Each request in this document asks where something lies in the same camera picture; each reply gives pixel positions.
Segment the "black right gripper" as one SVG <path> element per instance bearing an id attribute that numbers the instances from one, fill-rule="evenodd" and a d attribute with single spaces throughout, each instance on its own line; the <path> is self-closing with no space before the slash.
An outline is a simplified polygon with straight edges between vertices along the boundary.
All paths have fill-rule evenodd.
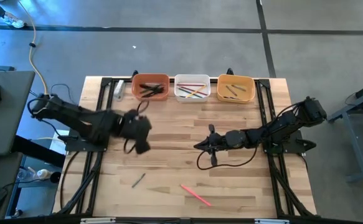
<path id="1" fill-rule="evenodd" d="M 232 130 L 221 136 L 215 131 L 213 124 L 209 125 L 209 131 L 210 134 L 208 139 L 197 143 L 194 145 L 194 148 L 201 151 L 208 151 L 213 167 L 218 166 L 216 152 L 226 151 L 229 149 L 240 149 L 244 147 L 247 142 L 246 134 L 243 131 Z"/>

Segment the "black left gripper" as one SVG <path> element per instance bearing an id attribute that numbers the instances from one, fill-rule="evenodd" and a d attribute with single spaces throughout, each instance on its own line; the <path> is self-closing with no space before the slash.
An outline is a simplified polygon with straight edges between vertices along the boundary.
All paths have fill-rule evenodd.
<path id="1" fill-rule="evenodd" d="M 123 115 L 119 136 L 135 141 L 137 154 L 148 152 L 151 149 L 147 137 L 152 129 L 147 116 L 142 116 L 137 110 L 129 110 Z"/>

